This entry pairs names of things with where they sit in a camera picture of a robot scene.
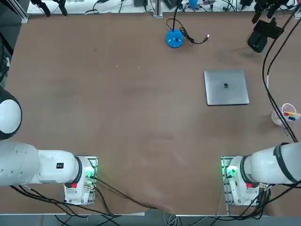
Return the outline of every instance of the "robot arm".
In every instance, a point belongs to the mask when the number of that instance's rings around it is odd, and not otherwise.
[[[37,150],[16,142],[0,142],[0,186],[64,183],[65,200],[94,202],[95,169],[87,157],[61,150]]]
[[[282,143],[249,156],[235,156],[226,173],[234,204],[249,205],[259,193],[259,183],[299,183],[300,160],[301,142]]]

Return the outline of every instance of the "white cup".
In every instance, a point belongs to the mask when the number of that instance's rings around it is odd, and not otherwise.
[[[284,114],[284,112],[294,112],[294,113],[297,113],[297,110],[296,110],[296,108],[292,104],[286,103],[286,104],[282,105],[282,107],[281,107],[281,113],[282,113],[282,115]],[[279,117],[276,114],[275,110],[272,111],[272,120],[278,126],[283,125],[282,121],[279,119]]]

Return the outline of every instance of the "white cable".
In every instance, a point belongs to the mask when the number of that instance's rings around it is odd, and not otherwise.
[[[179,222],[180,222],[180,218],[176,217],[175,214],[170,214],[169,218],[168,218],[168,222],[166,222],[165,213],[164,212],[163,212],[163,219],[164,219],[164,223],[165,223],[166,226],[170,226],[172,223],[174,223],[173,226],[178,226]]]

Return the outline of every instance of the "floor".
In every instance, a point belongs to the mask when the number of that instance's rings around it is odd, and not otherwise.
[[[29,0],[20,0],[20,4],[27,8]],[[0,3],[0,31],[7,38],[12,47],[15,46],[16,40],[21,27],[21,20],[13,12],[7,10]],[[68,219],[68,216],[59,215],[62,221]],[[201,219],[200,217],[181,217],[183,226],[188,226]],[[283,218],[283,217],[262,217],[261,220],[249,219],[243,222],[240,221],[218,221],[214,226],[281,226],[281,225],[297,225],[301,218]],[[59,226],[60,222],[53,215],[3,215],[0,216],[1,226],[8,225],[31,225],[31,226]],[[73,217],[68,221],[71,226],[94,226],[104,222],[104,218],[99,215],[89,216],[88,218]],[[145,213],[145,216],[122,216],[116,219],[116,222],[122,226],[163,226],[163,213],[159,210],[150,210]],[[208,226],[213,222],[213,219],[206,218],[198,225]]]
[[[62,221],[67,220],[68,216],[58,216]],[[181,217],[183,226],[188,226],[197,222],[201,217]],[[218,221],[214,226],[281,226],[284,224],[297,224],[301,218],[281,218],[281,217],[262,217],[261,220],[249,219],[245,221]],[[115,220],[121,226],[164,226],[163,213],[159,210],[151,210],[146,212],[144,217],[138,216],[122,216]],[[31,226],[60,226],[61,223],[53,215],[10,215],[0,216],[1,226],[8,225],[31,225]],[[99,215],[89,216],[88,218],[71,218],[67,223],[71,226],[95,226],[104,222],[104,218]],[[213,219],[206,218],[198,226],[209,226]]]

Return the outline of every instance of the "blue object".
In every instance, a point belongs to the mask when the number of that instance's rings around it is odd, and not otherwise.
[[[289,116],[288,119],[289,119],[289,120],[292,120],[292,121],[295,121],[295,120],[296,120],[296,118],[291,117],[291,116]]]
[[[190,6],[190,8],[192,8],[193,10],[195,10],[196,6],[197,6],[197,3],[198,3],[198,0],[189,0],[189,6]]]
[[[174,31],[170,30],[166,34],[166,43],[171,48],[179,48],[183,44],[182,33],[177,29],[175,29]]]

